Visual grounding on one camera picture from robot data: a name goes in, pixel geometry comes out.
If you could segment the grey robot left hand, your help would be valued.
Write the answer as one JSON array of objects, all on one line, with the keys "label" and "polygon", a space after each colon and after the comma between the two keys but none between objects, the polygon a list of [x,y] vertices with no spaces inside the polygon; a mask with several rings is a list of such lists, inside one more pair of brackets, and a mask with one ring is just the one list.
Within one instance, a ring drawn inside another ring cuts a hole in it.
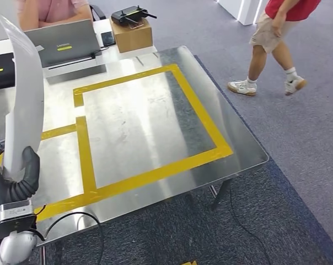
[{"label": "grey robot left hand", "polygon": [[[5,140],[0,140],[0,154],[5,150]],[[27,146],[22,153],[25,171],[19,182],[5,178],[0,172],[0,205],[26,200],[38,189],[40,158],[32,147]]]}]

